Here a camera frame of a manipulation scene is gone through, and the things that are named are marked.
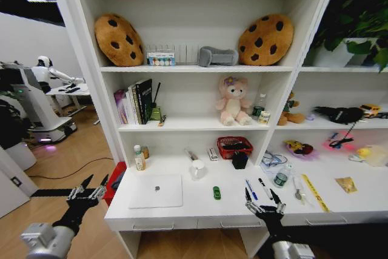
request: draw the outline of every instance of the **bottle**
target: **bottle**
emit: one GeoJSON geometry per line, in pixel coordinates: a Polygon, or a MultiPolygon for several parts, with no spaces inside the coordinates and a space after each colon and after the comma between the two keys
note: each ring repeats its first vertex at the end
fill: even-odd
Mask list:
{"type": "Polygon", "coordinates": [[[291,164],[286,164],[280,171],[276,174],[275,179],[273,182],[275,183],[276,187],[282,188],[289,177],[291,176],[291,171],[292,171],[292,165],[291,164]]]}
{"type": "Polygon", "coordinates": [[[266,97],[265,93],[260,93],[255,106],[253,107],[252,118],[255,120],[259,119],[260,113],[266,109],[266,97]]]}
{"type": "Polygon", "coordinates": [[[144,158],[144,154],[141,152],[140,145],[135,145],[133,147],[133,150],[135,150],[136,169],[144,170],[146,168],[146,159],[144,158]]]}

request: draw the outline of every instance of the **drawer handle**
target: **drawer handle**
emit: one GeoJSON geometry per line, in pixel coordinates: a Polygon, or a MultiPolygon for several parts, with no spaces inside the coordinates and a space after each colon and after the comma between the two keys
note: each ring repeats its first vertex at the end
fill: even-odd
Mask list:
{"type": "Polygon", "coordinates": [[[157,228],[148,228],[148,227],[136,227],[135,224],[132,225],[133,230],[138,230],[138,231],[158,231],[158,230],[174,230],[174,222],[172,222],[171,227],[157,227],[157,228]]]}
{"type": "Polygon", "coordinates": [[[223,229],[235,229],[235,228],[239,228],[239,227],[261,227],[261,222],[259,221],[258,224],[246,224],[246,225],[242,225],[242,226],[224,226],[222,224],[222,221],[220,221],[219,225],[223,229]]]}
{"type": "Polygon", "coordinates": [[[306,223],[309,226],[327,226],[331,224],[347,224],[347,220],[344,217],[341,217],[341,220],[333,220],[333,221],[309,221],[306,219],[306,223]]]}

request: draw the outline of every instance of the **marker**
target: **marker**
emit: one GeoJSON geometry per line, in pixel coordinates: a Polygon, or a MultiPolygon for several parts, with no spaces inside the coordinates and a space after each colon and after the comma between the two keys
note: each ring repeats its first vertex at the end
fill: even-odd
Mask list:
{"type": "Polygon", "coordinates": [[[251,193],[252,193],[254,199],[255,199],[255,200],[258,200],[258,199],[257,199],[257,196],[256,196],[256,193],[252,190],[252,187],[251,187],[251,185],[250,185],[250,183],[249,183],[249,180],[248,180],[248,179],[245,179],[245,181],[246,181],[246,183],[247,183],[247,185],[248,185],[248,187],[249,187],[249,190],[251,191],[251,193]]]}
{"type": "Polygon", "coordinates": [[[273,200],[272,194],[269,192],[269,189],[268,189],[267,186],[264,184],[264,182],[262,181],[261,178],[259,178],[259,182],[261,183],[261,185],[262,185],[264,191],[266,192],[268,198],[269,198],[270,200],[273,200]]]}

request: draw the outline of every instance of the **pink teddy bear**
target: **pink teddy bear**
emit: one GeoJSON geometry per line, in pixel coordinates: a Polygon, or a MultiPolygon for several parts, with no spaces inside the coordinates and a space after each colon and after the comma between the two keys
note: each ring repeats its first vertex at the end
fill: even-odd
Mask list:
{"type": "Polygon", "coordinates": [[[251,101],[245,99],[248,93],[248,79],[234,77],[221,79],[219,91],[222,99],[217,101],[216,108],[222,110],[222,124],[231,126],[235,120],[243,126],[249,124],[252,118],[245,112],[252,105],[251,101]]]}

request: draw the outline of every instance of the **cookie pillow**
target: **cookie pillow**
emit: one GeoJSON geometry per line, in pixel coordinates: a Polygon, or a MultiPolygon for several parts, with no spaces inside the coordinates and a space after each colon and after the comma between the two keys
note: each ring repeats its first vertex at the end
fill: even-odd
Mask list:
{"type": "Polygon", "coordinates": [[[95,34],[102,52],[119,67],[143,64],[141,39],[132,25],[122,16],[107,13],[95,22],[95,34]]]}
{"type": "Polygon", "coordinates": [[[240,36],[240,64],[267,66],[278,62],[288,51],[293,25],[285,15],[267,15],[256,20],[240,36]]]}

